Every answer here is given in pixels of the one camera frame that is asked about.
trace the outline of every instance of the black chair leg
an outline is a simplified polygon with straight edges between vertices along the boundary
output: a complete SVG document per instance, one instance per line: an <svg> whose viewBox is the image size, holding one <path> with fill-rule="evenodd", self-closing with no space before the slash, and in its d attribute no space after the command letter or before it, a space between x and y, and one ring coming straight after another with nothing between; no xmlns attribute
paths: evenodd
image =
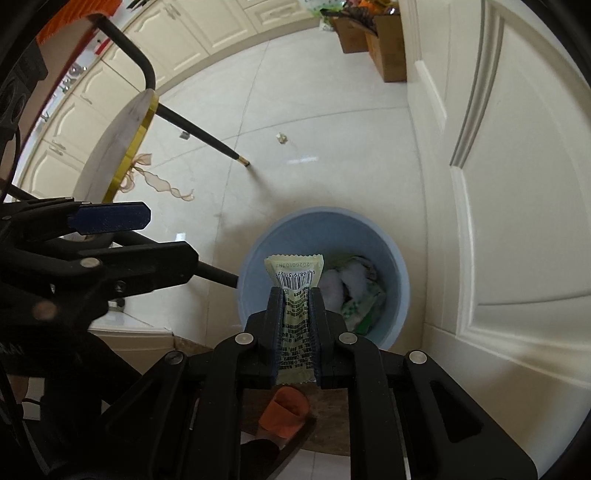
<svg viewBox="0 0 591 480"><path fill-rule="evenodd" d="M156 110L156 115L158 115L160 118L163 118L167 122L179 127L181 130L188 132L189 134L198 138L202 142L205 142L210 147L215 148L218 152L221 152L224 155L230 157L231 159L240 162L245 167L251 164L247 159L238 155L238 153L234 152L234 150L228 147L225 143L221 142L214 136L208 134L205 130L199 128L194 123L191 123L185 117L180 116L177 112L173 112L170 108L162 104L159 104Z"/></svg>
<svg viewBox="0 0 591 480"><path fill-rule="evenodd" d="M113 23L103 15L100 15L95 20L95 25L107 35L113 43L115 43L123 52L134 61L134 63L142 70L145 79L146 88L156 90L156 75L154 68L142 51L130 40L125 34L119 30ZM205 130L199 128L194 123L191 123L185 117L180 116L178 113L173 112L170 108L164 105L158 105L156 115L163 118L167 122L179 127L181 130L188 132L190 135L198 138L202 142L206 143L210 147L215 148L219 152L227 155L233 160L240 162L245 167L251 163L244 157L238 155L234 150L222 143L214 136L208 134Z"/></svg>

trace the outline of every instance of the white door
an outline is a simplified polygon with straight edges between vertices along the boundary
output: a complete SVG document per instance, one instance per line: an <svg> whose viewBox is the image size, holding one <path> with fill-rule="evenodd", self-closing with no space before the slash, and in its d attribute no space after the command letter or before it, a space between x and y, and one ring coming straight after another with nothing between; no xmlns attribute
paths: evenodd
<svg viewBox="0 0 591 480"><path fill-rule="evenodd" d="M43 139L86 163L109 122L85 100L69 95L51 117Z"/></svg>
<svg viewBox="0 0 591 480"><path fill-rule="evenodd" d="M169 0L180 19L209 53L223 50L256 34L236 0Z"/></svg>
<svg viewBox="0 0 591 480"><path fill-rule="evenodd" d="M108 122L113 120L137 93L137 88L102 60L88 71L73 91L74 95L88 103Z"/></svg>
<svg viewBox="0 0 591 480"><path fill-rule="evenodd" d="M542 475L591 406L591 90L525 4L482 5L472 67L454 59L480 43L457 28L465 2L402 5L428 213L423 348Z"/></svg>
<svg viewBox="0 0 591 480"><path fill-rule="evenodd" d="M157 86L207 57L208 53L175 16L171 7L157 2L125 30L125 34L148 58L163 67Z"/></svg>
<svg viewBox="0 0 591 480"><path fill-rule="evenodd" d="M76 158L40 140L22 177L21 188L39 198L70 196L82 167Z"/></svg>
<svg viewBox="0 0 591 480"><path fill-rule="evenodd" d="M258 32L297 22L312 15L299 0L265 0L245 10Z"/></svg>

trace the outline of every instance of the trash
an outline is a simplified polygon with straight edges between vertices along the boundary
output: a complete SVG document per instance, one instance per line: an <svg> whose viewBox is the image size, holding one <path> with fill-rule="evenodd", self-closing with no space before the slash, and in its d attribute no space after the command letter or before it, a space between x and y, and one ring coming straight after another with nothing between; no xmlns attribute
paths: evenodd
<svg viewBox="0 0 591 480"><path fill-rule="evenodd" d="M315 380L308 330L308 292L318 285L323 267L322 255L272 255L265 259L273 283L282 287L285 295L277 385Z"/></svg>
<svg viewBox="0 0 591 480"><path fill-rule="evenodd" d="M363 257L346 257L320 277L318 287L327 310L340 313L347 330L366 335L379 320L386 294L374 265Z"/></svg>
<svg viewBox="0 0 591 480"><path fill-rule="evenodd" d="M161 179L154 173L150 173L149 171L144 170L143 168L139 167L138 165L150 166L152 164L152 154L151 153L140 153L137 155L131 162L131 166L127 172L125 172L125 177L123 177L123 181L121 185L119 185L119 191L121 193L127 193L134 189L135 181L134 181L134 171L139 173L144 177L145 182L150 185L154 190L157 192L170 192L173 197L178 199L182 199L185 202L191 202L195 199L193 196L193 191L183 195L179 189L174 188L170 185L166 180Z"/></svg>
<svg viewBox="0 0 591 480"><path fill-rule="evenodd" d="M321 10L341 10L343 0L300 0L300 5L315 17L321 17Z"/></svg>

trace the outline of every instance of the metal screw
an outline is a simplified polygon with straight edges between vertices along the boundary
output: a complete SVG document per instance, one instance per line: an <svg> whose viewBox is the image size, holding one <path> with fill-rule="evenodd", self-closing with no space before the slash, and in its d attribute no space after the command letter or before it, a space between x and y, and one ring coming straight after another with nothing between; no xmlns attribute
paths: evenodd
<svg viewBox="0 0 591 480"><path fill-rule="evenodd" d="M180 362L183 361L184 353L179 352L178 350L173 350L172 352L168 352L164 357L164 360L169 365L178 365Z"/></svg>
<svg viewBox="0 0 591 480"><path fill-rule="evenodd" d="M239 333L234 337L234 340L236 340L236 343L239 345L248 345L249 343L252 343L254 339L255 338L248 332Z"/></svg>
<svg viewBox="0 0 591 480"><path fill-rule="evenodd" d="M80 265L84 268L95 268L100 265L100 260L94 257L86 257L80 260Z"/></svg>
<svg viewBox="0 0 591 480"><path fill-rule="evenodd" d="M412 363L417 364L417 365L422 365L423 363L425 363L427 361L427 355L425 355L420 350L415 350L414 352L410 352L410 355L408 357L410 358L410 361Z"/></svg>
<svg viewBox="0 0 591 480"><path fill-rule="evenodd" d="M117 280L115 282L115 291L117 293L123 293L125 291L125 287L127 285L125 284L125 282L123 280Z"/></svg>
<svg viewBox="0 0 591 480"><path fill-rule="evenodd" d="M339 340L345 345L353 345L357 341L357 335L351 332L341 333L339 335Z"/></svg>
<svg viewBox="0 0 591 480"><path fill-rule="evenodd" d="M42 300L33 306L33 318L45 322L53 320L57 315L57 305L49 300Z"/></svg>

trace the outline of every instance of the cabinet door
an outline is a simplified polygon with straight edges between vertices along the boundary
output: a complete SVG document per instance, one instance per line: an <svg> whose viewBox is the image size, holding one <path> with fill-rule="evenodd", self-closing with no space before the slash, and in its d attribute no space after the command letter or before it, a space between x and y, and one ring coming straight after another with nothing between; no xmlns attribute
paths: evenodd
<svg viewBox="0 0 591 480"><path fill-rule="evenodd" d="M170 5L209 53L256 34L236 0L170 0Z"/></svg>
<svg viewBox="0 0 591 480"><path fill-rule="evenodd" d="M103 61L97 63L76 85L73 94L110 122L138 93L138 89Z"/></svg>
<svg viewBox="0 0 591 480"><path fill-rule="evenodd" d="M157 76L157 86L207 57L208 53L173 13L170 5L154 4L143 13L125 34L148 58L155 59L164 68Z"/></svg>
<svg viewBox="0 0 591 480"><path fill-rule="evenodd" d="M85 100L70 95L53 114L43 139L84 164L108 124Z"/></svg>
<svg viewBox="0 0 591 480"><path fill-rule="evenodd" d="M154 68L154 73L156 74L156 87L160 86L166 81L166 69L158 60L154 59L147 51L145 51L145 48L140 47L137 43L136 45L142 50L143 54L148 57L148 60L152 64L152 68ZM146 83L142 70L117 45L112 45L105 53L102 60L135 88L140 91L145 89Z"/></svg>
<svg viewBox="0 0 591 480"><path fill-rule="evenodd" d="M21 188L39 198L72 195L82 163L40 140L23 176Z"/></svg>
<svg viewBox="0 0 591 480"><path fill-rule="evenodd" d="M259 32L311 17L298 0L265 0L248 7L245 12Z"/></svg>

